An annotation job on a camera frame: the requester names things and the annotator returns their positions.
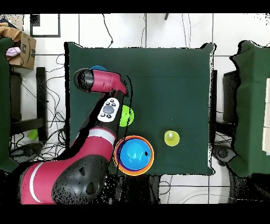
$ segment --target black cable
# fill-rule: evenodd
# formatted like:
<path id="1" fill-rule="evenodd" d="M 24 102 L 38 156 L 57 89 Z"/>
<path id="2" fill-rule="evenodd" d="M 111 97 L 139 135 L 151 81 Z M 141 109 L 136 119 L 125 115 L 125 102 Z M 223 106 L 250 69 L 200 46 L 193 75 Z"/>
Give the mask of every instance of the black cable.
<path id="1" fill-rule="evenodd" d="M 191 41 L 191 23 L 190 23 L 190 18 L 189 18 L 189 13 L 188 13 L 188 21 L 189 21 L 189 48 L 190 48 L 190 41 Z"/>
<path id="2" fill-rule="evenodd" d="M 61 64 L 61 63 L 58 63 L 58 58 L 59 58 L 59 56 L 61 56 L 61 55 L 63 55 L 63 54 L 60 54 L 60 55 L 58 55 L 57 56 L 57 58 L 56 58 L 56 63 L 57 64 Z M 49 90 L 49 91 L 51 91 L 51 92 L 53 92 L 53 93 L 55 93 L 57 96 L 58 96 L 58 102 L 56 103 L 56 101 L 55 101 L 55 99 L 54 99 L 54 97 L 53 97 L 53 95 L 51 94 L 51 93 L 49 93 L 47 90 L 46 90 L 46 92 L 48 93 L 48 94 L 50 94 L 51 96 L 52 96 L 52 98 L 53 98 L 53 100 L 54 100 L 54 113 L 43 103 L 43 102 L 41 102 L 23 83 L 22 83 L 22 85 L 24 86 L 24 88 L 26 88 L 26 90 L 28 91 L 28 92 L 30 92 L 30 94 L 31 95 L 33 95 L 37 100 L 39 100 L 44 106 L 46 106 L 46 108 L 54 115 L 54 117 L 53 117 L 53 120 L 52 120 L 52 123 L 51 123 L 51 125 L 50 125 L 50 127 L 52 126 L 52 124 L 53 124 L 53 122 L 54 122 L 54 120 L 55 121 L 57 121 L 57 122 L 65 122 L 65 118 L 61 115 L 61 113 L 60 112 L 58 112 L 58 111 L 56 111 L 56 109 L 57 109 L 57 106 L 59 105 L 59 102 L 60 102 L 60 96 L 55 92 L 55 91 L 53 91 L 53 90 L 51 90 L 48 86 L 47 86 L 47 83 L 48 83 L 48 81 L 49 80 L 51 80 L 51 79 L 54 79 L 54 78 L 62 78 L 62 77 L 64 77 L 64 76 L 61 76 L 61 77 L 52 77 L 52 78 L 50 78 L 50 79 L 48 79 L 47 81 L 46 81 L 46 88 Z M 44 159 L 43 158 L 43 156 L 44 155 L 50 155 L 50 156 L 52 156 L 52 154 L 51 153 L 53 153 L 53 152 L 50 152 L 51 150 L 52 150 L 52 148 L 54 148 L 55 147 L 55 151 L 57 151 L 57 149 L 58 149 L 58 147 L 62 147 L 62 148 L 60 148 L 60 150 L 61 149 L 63 149 L 64 147 L 65 147 L 65 138 L 63 137 L 63 132 L 64 132 L 64 128 L 61 128 L 61 129 L 59 129 L 58 128 L 58 124 L 57 124 L 57 122 L 56 122 L 56 126 L 57 126 L 57 130 L 56 131 L 54 131 L 49 137 L 48 137 L 48 139 L 47 139 L 47 141 L 54 135 L 54 134 L 56 134 L 56 133 L 58 133 L 58 136 L 57 136 L 57 138 L 58 138 L 58 143 L 56 143 L 56 144 L 53 144 L 52 146 L 50 146 L 50 147 L 45 147 L 45 148 L 42 148 L 42 150 L 45 150 L 45 149 L 48 149 L 48 148 L 50 148 L 50 150 L 48 150 L 46 153 L 41 153 L 38 157 L 39 158 L 41 158 L 41 159 Z M 14 148 L 16 149 L 16 148 L 18 148 L 18 145 L 21 145 L 22 146 L 22 144 L 19 144 L 19 141 L 21 141 L 25 136 L 24 136 L 24 133 L 22 133 L 23 134 L 23 137 L 21 138 L 21 139 L 19 139 L 16 143 L 15 143 L 15 136 L 14 136 L 14 143 L 12 143 L 11 142 L 11 144 L 14 144 Z"/>
<path id="3" fill-rule="evenodd" d="M 167 184 L 168 184 L 168 186 L 169 186 L 170 188 L 169 188 L 169 190 L 168 190 L 167 192 L 162 193 L 162 194 L 159 194 L 159 195 L 164 195 L 164 194 L 167 194 L 167 193 L 168 193 L 168 192 L 171 190 L 171 185 L 169 184 L 169 182 L 167 182 L 167 181 L 160 181 L 159 183 L 162 183 L 162 182 L 167 183 Z"/>
<path id="4" fill-rule="evenodd" d="M 143 16 L 143 20 L 144 20 L 144 22 L 146 22 L 146 20 L 145 20 L 145 16 L 146 16 L 146 13 L 144 14 L 144 16 Z M 141 47 L 142 47 L 142 37 L 143 37 L 143 32 L 144 32 L 144 30 L 146 29 L 146 26 L 143 28 L 143 30 L 142 30 L 142 34 L 141 34 Z"/>
<path id="5" fill-rule="evenodd" d="M 107 25 L 106 25 L 106 22 L 105 22 L 105 16 L 104 16 L 104 14 L 102 14 L 102 15 L 103 15 L 103 19 L 104 19 L 104 25 L 105 25 L 105 27 L 106 27 L 106 29 L 107 29 L 107 32 L 108 32 L 109 36 L 110 36 L 111 39 L 112 39 L 110 45 L 108 46 L 108 48 L 109 48 L 109 47 L 112 45 L 112 43 L 113 43 L 113 38 L 112 38 L 112 36 L 111 36 L 111 34 L 110 34 L 108 28 L 107 28 Z"/>
<path id="6" fill-rule="evenodd" d="M 45 72 L 50 73 L 50 72 L 55 71 L 55 70 L 57 70 L 57 69 L 62 69 L 62 68 L 64 68 L 65 64 L 61 64 L 61 63 L 58 63 L 58 62 L 57 62 L 57 59 L 58 59 L 59 56 L 61 56 L 61 55 L 65 55 L 65 54 L 59 54 L 59 55 L 57 56 L 57 58 L 56 58 L 56 64 L 60 64 L 60 65 L 63 65 L 63 66 L 60 67 L 60 68 L 56 68 L 56 69 L 53 69 L 53 70 L 51 70 L 51 71 L 45 71 Z"/>
<path id="7" fill-rule="evenodd" d="M 22 134 L 23 134 L 23 137 L 20 138 L 20 139 L 16 142 L 16 148 L 18 148 L 18 143 L 19 143 L 19 141 L 22 140 L 22 139 L 24 138 L 24 133 L 22 133 Z"/>
<path id="8" fill-rule="evenodd" d="M 184 34 L 185 34 L 185 44 L 186 44 L 186 48 L 187 48 L 186 30 L 185 30 L 185 25 L 184 25 L 183 13 L 182 13 L 182 22 L 183 22 L 183 28 L 184 28 Z"/>
<path id="9" fill-rule="evenodd" d="M 171 191 L 169 191 L 169 197 L 168 197 L 167 204 L 169 204 L 169 200 L 170 200 L 170 194 L 171 194 Z"/>
<path id="10" fill-rule="evenodd" d="M 211 107 L 208 107 L 208 108 L 210 108 L 211 109 Z M 224 112 L 219 112 L 219 111 L 216 111 L 217 113 L 220 113 L 220 114 L 224 114 Z"/>

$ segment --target wire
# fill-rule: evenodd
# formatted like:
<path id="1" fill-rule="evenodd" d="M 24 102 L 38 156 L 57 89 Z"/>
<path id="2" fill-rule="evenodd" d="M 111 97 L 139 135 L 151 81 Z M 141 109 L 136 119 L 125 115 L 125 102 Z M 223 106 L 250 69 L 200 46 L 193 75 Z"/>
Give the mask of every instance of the wire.
<path id="1" fill-rule="evenodd" d="M 146 16 L 146 13 L 145 13 L 144 16 L 143 16 L 143 20 L 144 20 L 144 22 L 146 23 L 145 16 Z M 143 28 L 142 34 L 141 34 L 141 47 L 142 47 L 142 37 L 143 37 L 143 32 L 144 32 L 145 29 L 146 29 L 146 26 Z"/>
<path id="2" fill-rule="evenodd" d="M 61 55 L 63 55 L 63 54 L 59 54 L 58 56 L 57 56 L 57 58 L 56 58 L 56 63 L 57 64 L 61 64 L 61 63 L 58 63 L 58 58 L 59 58 L 59 56 L 61 56 Z M 63 148 L 65 148 L 65 138 L 64 138 L 64 136 L 63 136 L 63 132 L 64 132 L 64 128 L 61 128 L 61 129 L 59 129 L 58 128 L 58 124 L 57 124 L 57 122 L 65 122 L 65 118 L 61 115 L 61 113 L 59 112 L 59 111 L 57 111 L 56 109 L 57 109 L 57 106 L 59 105 L 59 102 L 60 102 L 60 96 L 55 92 L 55 91 L 53 91 L 53 90 L 51 90 L 48 86 L 47 86 L 47 83 L 48 83 L 48 81 L 49 80 L 51 80 L 51 79 L 54 79 L 54 78 L 63 78 L 64 76 L 60 76 L 60 77 L 52 77 L 52 78 L 50 78 L 50 79 L 48 79 L 47 81 L 46 81 L 46 88 L 49 90 L 49 91 L 51 91 L 51 92 L 53 92 L 53 93 L 55 93 L 57 96 L 58 96 L 58 102 L 56 103 L 56 101 L 55 101 L 55 99 L 54 99 L 54 97 L 53 97 L 53 95 L 50 93 L 50 92 L 48 92 L 47 90 L 46 90 L 46 92 L 49 94 L 49 95 L 51 95 L 52 96 L 52 98 L 53 98 L 53 100 L 54 100 L 54 113 L 43 103 L 43 102 L 41 102 L 23 83 L 22 83 L 22 85 L 24 86 L 24 88 L 26 88 L 27 89 L 27 91 L 28 92 L 30 92 L 30 94 L 31 95 L 33 95 L 38 101 L 40 101 L 53 115 L 54 115 L 54 117 L 53 117 L 53 120 L 51 121 L 51 125 L 49 126 L 49 127 L 47 127 L 47 128 L 50 128 L 51 126 L 52 126 L 52 124 L 53 124 L 53 122 L 56 122 L 56 126 L 57 126 L 57 130 L 56 131 L 54 131 L 49 137 L 48 137 L 48 139 L 47 139 L 47 141 L 49 141 L 49 139 L 51 139 L 51 137 L 53 136 L 53 135 L 55 135 L 56 133 L 58 133 L 58 135 L 57 135 L 57 140 L 58 140 L 58 142 L 57 143 L 54 143 L 52 146 L 50 146 L 50 147 L 45 147 L 45 148 L 42 148 L 42 150 L 46 150 L 46 149 L 48 149 L 48 148 L 50 148 L 50 150 L 48 150 L 47 152 L 45 152 L 45 153 L 41 153 L 40 155 L 38 155 L 38 157 L 37 158 L 35 158 L 35 159 L 33 159 L 33 160 L 37 160 L 38 158 L 41 158 L 42 160 L 48 160 L 47 158 L 44 158 L 43 156 L 44 155 L 50 155 L 51 156 L 51 158 L 50 158 L 50 160 L 51 159 L 53 159 L 53 157 L 57 157 L 58 155 L 59 155 L 59 152 L 60 152 L 60 150 L 61 149 L 63 149 Z M 23 137 L 21 138 L 21 139 L 19 139 L 18 141 L 17 141 L 17 143 L 12 143 L 11 142 L 11 144 L 14 144 L 14 147 L 16 148 L 18 148 L 18 145 L 22 145 L 22 144 L 19 144 L 19 141 L 20 140 L 22 140 L 23 138 L 24 138 L 24 133 L 22 133 L 23 134 Z"/>
<path id="3" fill-rule="evenodd" d="M 167 194 L 167 193 L 168 193 L 168 192 L 171 190 L 171 185 L 169 184 L 169 182 L 167 182 L 167 181 L 160 181 L 159 183 L 162 183 L 162 182 L 167 183 L 167 184 L 168 184 L 168 186 L 169 186 L 170 188 L 169 188 L 169 190 L 168 190 L 167 192 L 162 193 L 162 194 L 159 194 L 159 195 L 164 195 L 164 194 Z"/>
<path id="4" fill-rule="evenodd" d="M 208 107 L 208 108 L 211 109 L 211 107 Z M 219 114 L 224 114 L 224 112 L 219 112 L 219 111 L 216 111 L 216 112 L 219 113 Z"/>
<path id="5" fill-rule="evenodd" d="M 184 28 L 184 34 L 185 34 L 185 44 L 186 44 L 186 48 L 187 48 L 186 30 L 185 30 L 185 25 L 184 25 L 183 13 L 182 13 L 182 22 L 183 22 L 183 28 Z"/>
<path id="6" fill-rule="evenodd" d="M 200 195 L 211 195 L 211 196 L 226 197 L 226 198 L 230 198 L 230 199 L 233 199 L 233 200 L 239 200 L 239 201 L 259 201 L 259 200 L 250 200 L 250 199 L 237 199 L 237 198 L 232 198 L 230 196 L 225 196 L 225 195 L 221 195 L 221 194 L 197 194 L 197 195 L 193 195 L 192 197 L 188 198 L 182 204 L 186 203 L 189 199 L 194 198 L 196 196 L 200 196 Z"/>
<path id="7" fill-rule="evenodd" d="M 108 28 L 107 28 L 107 25 L 106 25 L 106 22 L 105 22 L 105 16 L 104 16 L 104 14 L 102 14 L 102 15 L 103 15 L 103 19 L 104 19 L 104 25 L 105 25 L 105 27 L 106 27 L 106 29 L 107 29 L 107 32 L 108 32 L 109 36 L 110 36 L 111 39 L 112 39 L 110 45 L 108 46 L 108 48 L 109 48 L 109 47 L 112 45 L 112 43 L 113 43 L 113 38 L 112 38 L 112 36 L 111 36 L 111 34 L 110 34 Z"/>
<path id="8" fill-rule="evenodd" d="M 23 134 L 23 137 L 20 138 L 20 139 L 16 142 L 16 148 L 18 148 L 18 143 L 19 143 L 19 141 L 22 140 L 22 139 L 24 138 L 24 133 L 22 133 L 22 134 Z"/>
<path id="9" fill-rule="evenodd" d="M 57 59 L 58 59 L 59 56 L 61 56 L 61 55 L 65 55 L 65 54 L 59 54 L 59 55 L 57 56 L 57 58 L 56 58 L 56 64 L 60 64 L 60 65 L 63 65 L 63 66 L 60 67 L 60 68 L 56 68 L 56 69 L 53 69 L 53 70 L 51 70 L 51 71 L 45 71 L 45 72 L 50 73 L 50 72 L 55 71 L 55 70 L 57 70 L 57 69 L 62 69 L 62 68 L 64 68 L 65 64 L 61 64 L 61 63 L 58 63 L 58 62 L 57 62 Z"/>
<path id="10" fill-rule="evenodd" d="M 191 40 L 191 23 L 190 23 L 189 13 L 188 13 L 188 21 L 189 21 L 189 48 L 190 48 L 190 40 Z"/>
<path id="11" fill-rule="evenodd" d="M 168 197 L 167 204 L 169 204 L 169 200 L 170 200 L 170 194 L 171 194 L 171 191 L 169 191 L 169 197 Z"/>

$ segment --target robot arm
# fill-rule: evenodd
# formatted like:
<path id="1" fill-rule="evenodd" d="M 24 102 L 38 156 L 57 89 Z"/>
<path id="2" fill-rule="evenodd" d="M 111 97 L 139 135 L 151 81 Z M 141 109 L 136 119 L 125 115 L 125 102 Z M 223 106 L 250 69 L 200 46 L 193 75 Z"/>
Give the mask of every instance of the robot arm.
<path id="1" fill-rule="evenodd" d="M 127 90 L 119 74 L 99 70 L 77 71 L 74 84 L 105 94 L 73 142 L 74 156 L 35 162 L 23 173 L 21 204 L 86 204 L 102 190 Z"/>

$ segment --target green cloth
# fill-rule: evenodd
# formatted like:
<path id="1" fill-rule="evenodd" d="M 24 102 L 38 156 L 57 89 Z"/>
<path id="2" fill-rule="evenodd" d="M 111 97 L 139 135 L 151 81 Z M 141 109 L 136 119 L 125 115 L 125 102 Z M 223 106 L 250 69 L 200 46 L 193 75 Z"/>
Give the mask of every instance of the green cloth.
<path id="1" fill-rule="evenodd" d="M 238 66 L 241 78 L 236 95 L 239 123 L 234 143 L 239 156 L 229 166 L 241 177 L 251 173 L 270 174 L 270 156 L 262 151 L 266 79 L 270 78 L 270 48 L 244 41 L 240 53 L 233 56 L 232 60 Z"/>
<path id="2" fill-rule="evenodd" d="M 153 147 L 155 159 L 146 174 L 213 173 L 208 167 L 209 63 L 213 44 L 206 44 L 203 49 L 87 49 L 73 43 L 68 46 L 70 143 L 100 97 L 98 93 L 78 90 L 73 83 L 74 73 L 99 65 L 131 79 L 134 121 L 128 126 L 127 135 L 142 136 Z M 119 128 L 119 138 L 125 130 Z M 177 146 L 165 144 L 167 130 L 179 133 Z M 109 169 L 112 174 L 116 172 L 112 161 Z"/>
<path id="3" fill-rule="evenodd" d="M 11 133 L 10 70 L 6 51 L 14 42 L 10 38 L 0 39 L 0 169 L 12 172 L 18 164 L 8 154 Z"/>

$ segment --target floor tile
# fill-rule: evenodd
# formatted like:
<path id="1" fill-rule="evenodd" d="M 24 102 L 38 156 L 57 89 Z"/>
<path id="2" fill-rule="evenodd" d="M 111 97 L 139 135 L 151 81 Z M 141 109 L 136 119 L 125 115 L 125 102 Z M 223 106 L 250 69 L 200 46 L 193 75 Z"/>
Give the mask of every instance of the floor tile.
<path id="1" fill-rule="evenodd" d="M 225 204 L 228 203 L 229 187 L 213 188 L 209 190 L 209 204 Z"/>
<path id="2" fill-rule="evenodd" d="M 55 32 L 55 24 L 58 23 L 56 14 L 41 14 L 41 27 L 33 27 L 33 35 L 52 35 Z M 79 42 L 79 15 L 60 15 L 60 38 L 35 38 L 36 54 L 62 54 L 64 42 Z M 24 16 L 24 32 L 30 35 L 30 15 Z"/>
<path id="3" fill-rule="evenodd" d="M 236 68 L 229 57 L 214 56 L 214 69 L 217 70 L 217 111 L 223 112 L 223 75 Z M 222 113 L 217 113 L 217 120 L 223 120 Z"/>
<path id="4" fill-rule="evenodd" d="M 33 27 L 33 35 L 58 35 L 58 14 L 40 14 L 40 26 Z"/>
<path id="5" fill-rule="evenodd" d="M 216 173 L 209 177 L 210 186 L 230 186 L 227 167 L 218 165 L 218 161 L 214 157 L 211 159 L 211 166 Z"/>
<path id="6" fill-rule="evenodd" d="M 147 13 L 148 48 L 200 48 L 212 40 L 212 13 Z"/>
<path id="7" fill-rule="evenodd" d="M 270 128 L 270 102 L 265 103 L 264 127 Z"/>
<path id="8" fill-rule="evenodd" d="M 208 203 L 208 187 L 187 187 L 172 186 L 170 191 L 168 187 L 161 186 L 159 188 L 159 198 L 161 204 L 207 204 Z"/>
<path id="9" fill-rule="evenodd" d="M 111 48 L 144 47 L 144 13 L 104 14 L 113 38 Z M 107 48 L 111 43 L 102 14 L 80 14 L 80 45 L 85 48 Z"/>
<path id="10" fill-rule="evenodd" d="M 168 176 L 167 178 L 161 178 L 161 179 L 162 180 L 166 179 L 166 181 L 169 182 L 171 175 L 167 175 L 167 176 Z M 204 175 L 173 175 L 171 185 L 207 186 L 208 185 L 208 176 L 204 176 Z"/>
<path id="11" fill-rule="evenodd" d="M 270 78 L 266 81 L 265 102 L 270 102 Z"/>
<path id="12" fill-rule="evenodd" d="M 267 45 L 270 43 L 269 22 L 265 13 L 214 13 L 215 55 L 236 54 L 238 44 L 243 40 Z"/>
<path id="13" fill-rule="evenodd" d="M 263 129 L 263 145 L 262 150 L 270 153 L 270 128 L 264 127 Z"/>

